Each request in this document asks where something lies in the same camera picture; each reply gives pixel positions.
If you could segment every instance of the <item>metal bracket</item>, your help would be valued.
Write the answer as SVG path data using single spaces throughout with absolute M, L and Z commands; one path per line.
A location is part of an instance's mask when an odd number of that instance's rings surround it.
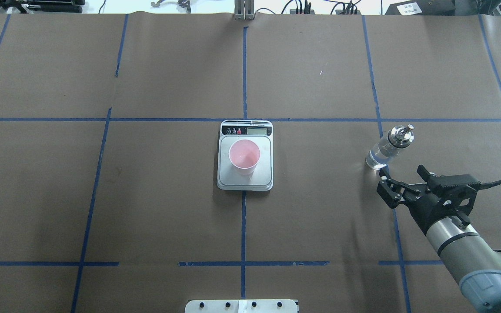
M 235 0 L 236 20 L 254 20 L 254 0 Z

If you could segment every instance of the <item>kitchen scale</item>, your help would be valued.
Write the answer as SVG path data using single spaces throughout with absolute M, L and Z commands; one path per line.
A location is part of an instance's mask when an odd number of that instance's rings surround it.
M 225 120 L 217 143 L 217 186 L 221 190 L 267 191 L 274 186 L 273 127 L 269 121 Z M 260 149 L 254 172 L 243 176 L 229 160 L 229 148 L 235 141 L 248 139 Z

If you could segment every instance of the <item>silver lid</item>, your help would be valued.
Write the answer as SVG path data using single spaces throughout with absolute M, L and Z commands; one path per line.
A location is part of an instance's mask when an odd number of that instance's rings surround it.
M 413 129 L 415 127 L 411 124 L 406 127 L 403 125 L 396 126 L 388 133 L 388 140 L 396 148 L 407 148 L 415 139 Z

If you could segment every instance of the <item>cup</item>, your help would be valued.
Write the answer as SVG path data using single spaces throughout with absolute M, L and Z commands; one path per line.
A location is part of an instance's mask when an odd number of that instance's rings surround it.
M 251 175 L 260 159 L 260 148 L 252 140 L 241 139 L 235 141 L 229 148 L 229 160 L 237 173 Z

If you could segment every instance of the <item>sticker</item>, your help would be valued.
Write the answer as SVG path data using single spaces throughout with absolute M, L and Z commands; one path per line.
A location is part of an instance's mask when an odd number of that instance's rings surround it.
M 402 4 L 401 6 L 396 6 L 397 10 L 401 15 L 413 15 L 422 13 L 421 8 L 419 8 L 419 4 L 416 2 L 411 2 L 408 4 Z

